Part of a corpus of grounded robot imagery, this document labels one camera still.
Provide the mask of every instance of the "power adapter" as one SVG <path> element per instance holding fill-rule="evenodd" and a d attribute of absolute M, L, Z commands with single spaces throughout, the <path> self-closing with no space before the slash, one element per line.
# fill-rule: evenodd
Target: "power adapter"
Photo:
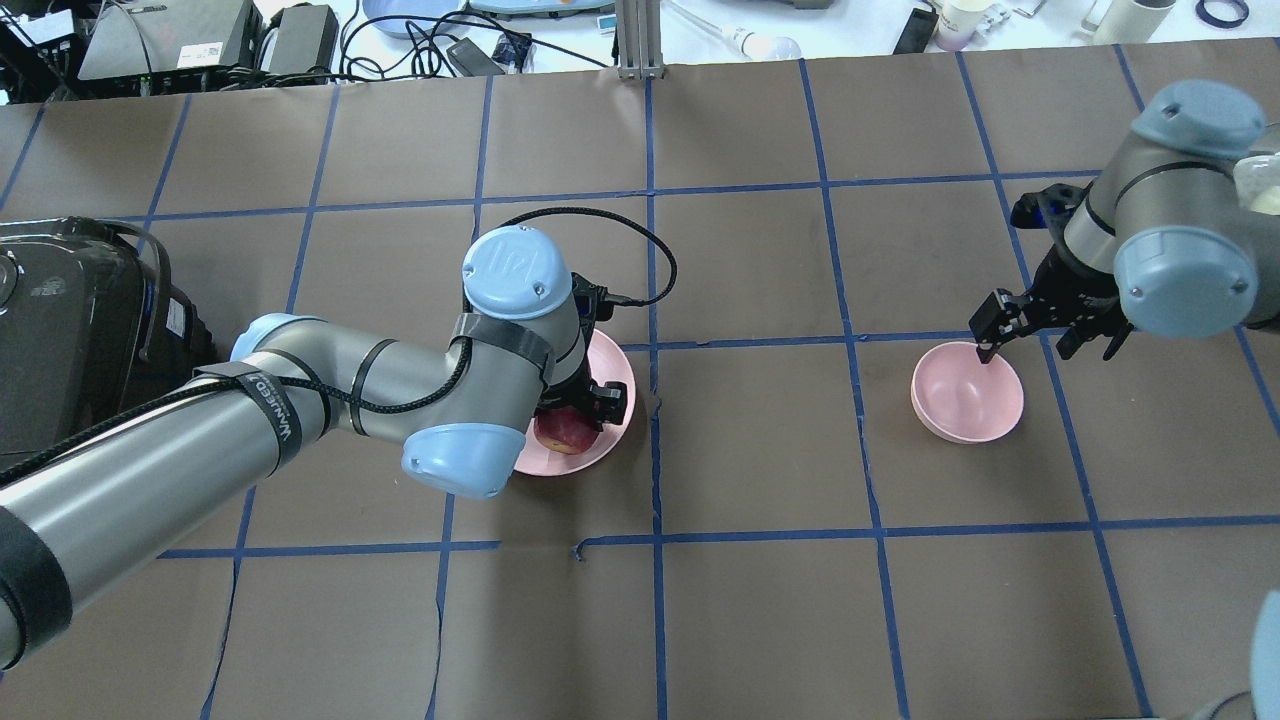
<path fill-rule="evenodd" d="M 280 14 L 280 29 L 271 49 L 266 72 L 273 76 L 306 73 L 314 68 L 326 72 L 333 63 L 338 41 L 338 18 L 328 5 L 296 5 Z"/>

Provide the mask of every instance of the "blue joint cap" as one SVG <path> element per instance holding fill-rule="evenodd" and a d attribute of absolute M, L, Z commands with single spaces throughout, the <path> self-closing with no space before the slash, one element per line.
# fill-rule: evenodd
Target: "blue joint cap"
<path fill-rule="evenodd" d="M 1266 124 L 1266 113 L 1247 94 L 1221 82 L 1184 79 L 1157 92 L 1129 127 L 1174 150 L 1239 160 Z"/>
<path fill-rule="evenodd" d="M 499 320 L 529 320 L 561 306 L 573 279 L 547 233 L 522 225 L 490 231 L 462 260 L 462 288 L 477 310 Z"/>
<path fill-rule="evenodd" d="M 257 350 L 257 346 L 266 340 L 266 336 L 297 320 L 320 320 L 320 318 L 316 318 L 315 315 L 289 315 L 288 313 L 270 313 L 268 315 L 262 315 L 250 323 L 248 329 L 236 338 L 236 345 L 232 346 L 230 360 L 243 360 L 244 357 L 252 355 L 253 351 Z"/>
<path fill-rule="evenodd" d="M 1164 337 L 1208 337 L 1243 320 L 1258 293 L 1253 260 L 1204 228 L 1143 231 L 1115 261 L 1120 307 L 1139 329 Z"/>
<path fill-rule="evenodd" d="M 1258 614 L 1249 661 L 1253 712 L 1258 720 L 1280 720 L 1280 591 L 1271 591 Z"/>
<path fill-rule="evenodd" d="M 401 468 L 422 484 L 484 500 L 507 487 L 524 448 L 525 433 L 506 425 L 436 425 L 408 436 Z"/>

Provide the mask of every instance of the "metal post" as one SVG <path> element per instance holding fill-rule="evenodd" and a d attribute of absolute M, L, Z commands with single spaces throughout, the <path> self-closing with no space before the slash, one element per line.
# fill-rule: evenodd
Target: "metal post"
<path fill-rule="evenodd" d="M 660 0 L 617 0 L 618 76 L 622 79 L 662 77 Z"/>

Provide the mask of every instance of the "pink bowl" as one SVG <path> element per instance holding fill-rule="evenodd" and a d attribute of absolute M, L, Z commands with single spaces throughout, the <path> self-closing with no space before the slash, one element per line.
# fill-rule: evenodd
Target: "pink bowl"
<path fill-rule="evenodd" d="M 1023 416 L 1023 383 L 1001 356 L 978 361 L 972 342 L 947 342 L 924 354 L 911 375 L 911 407 L 933 434 L 965 445 L 991 442 Z"/>
<path fill-rule="evenodd" d="M 581 455 L 564 455 L 548 450 L 534 437 L 534 423 L 530 420 L 529 429 L 525 430 L 525 450 L 516 459 L 516 470 L 526 475 L 552 478 L 567 475 L 594 465 L 613 450 L 622 439 L 622 433 L 631 425 L 631 411 L 636 407 L 636 375 L 631 370 L 627 356 L 613 342 L 613 338 L 595 331 L 591 336 L 591 346 L 586 348 L 586 363 L 591 368 L 591 379 L 598 384 L 618 380 L 627 386 L 627 410 L 621 425 L 604 425 L 604 432 L 595 438 L 595 443 Z"/>

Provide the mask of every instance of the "red apple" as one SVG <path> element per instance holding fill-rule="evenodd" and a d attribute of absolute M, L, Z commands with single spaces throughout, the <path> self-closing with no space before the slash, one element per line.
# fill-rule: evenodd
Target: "red apple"
<path fill-rule="evenodd" d="M 581 455 L 595 445 L 599 434 L 595 423 L 573 407 L 539 410 L 534 414 L 534 437 L 543 447 L 556 452 Z"/>

